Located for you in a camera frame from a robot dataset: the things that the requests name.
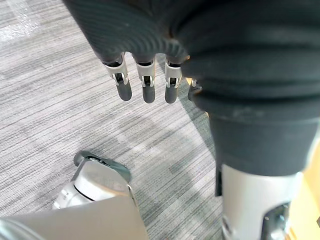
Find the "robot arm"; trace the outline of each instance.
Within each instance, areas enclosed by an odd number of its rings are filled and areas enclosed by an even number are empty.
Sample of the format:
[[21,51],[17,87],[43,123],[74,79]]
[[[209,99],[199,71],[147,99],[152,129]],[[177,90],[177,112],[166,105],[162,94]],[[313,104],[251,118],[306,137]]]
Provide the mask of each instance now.
[[191,98],[209,114],[225,239],[284,239],[319,126],[318,1],[64,3],[124,101],[132,96],[124,52],[136,61],[147,103],[157,53],[167,56],[168,103],[181,72],[196,79]]

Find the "gray carpet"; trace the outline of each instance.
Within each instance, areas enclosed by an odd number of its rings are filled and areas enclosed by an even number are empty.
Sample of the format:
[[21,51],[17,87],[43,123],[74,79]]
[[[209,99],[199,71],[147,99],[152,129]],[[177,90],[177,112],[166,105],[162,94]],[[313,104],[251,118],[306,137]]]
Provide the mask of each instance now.
[[0,1],[0,215],[49,211],[92,150],[132,172],[151,240],[220,239],[214,146],[207,116],[182,81],[165,102],[164,56],[147,104],[130,54],[132,99],[114,81],[59,0]]

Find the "floor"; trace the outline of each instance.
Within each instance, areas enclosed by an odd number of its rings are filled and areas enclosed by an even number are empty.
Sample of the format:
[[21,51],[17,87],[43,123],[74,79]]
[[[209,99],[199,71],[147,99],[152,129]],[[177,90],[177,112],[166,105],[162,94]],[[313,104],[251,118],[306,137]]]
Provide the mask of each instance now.
[[219,240],[214,146],[207,116],[165,102],[164,56],[156,99],[143,101],[126,54],[128,102],[60,0],[0,0],[0,216],[50,211],[91,150],[125,164],[151,240]]

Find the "black sleeve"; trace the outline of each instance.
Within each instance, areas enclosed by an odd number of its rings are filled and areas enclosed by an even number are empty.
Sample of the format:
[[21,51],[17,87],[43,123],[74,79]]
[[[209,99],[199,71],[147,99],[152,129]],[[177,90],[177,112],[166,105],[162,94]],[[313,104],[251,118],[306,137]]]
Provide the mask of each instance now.
[[64,0],[103,63],[189,59],[217,169],[285,176],[307,164],[320,113],[318,0]]

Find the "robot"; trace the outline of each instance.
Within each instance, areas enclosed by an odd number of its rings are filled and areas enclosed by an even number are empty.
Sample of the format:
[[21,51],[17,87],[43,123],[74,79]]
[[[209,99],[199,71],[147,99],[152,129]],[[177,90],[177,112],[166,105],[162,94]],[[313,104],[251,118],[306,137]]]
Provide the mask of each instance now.
[[[155,54],[166,54],[169,104],[182,75],[193,79],[189,98],[208,113],[215,144],[224,239],[286,239],[290,202],[320,120],[319,2],[64,3],[122,100],[132,96],[125,52],[135,59],[149,104],[156,97]],[[86,151],[74,163],[78,171],[55,201],[57,210],[2,219],[5,239],[148,239],[129,170]]]

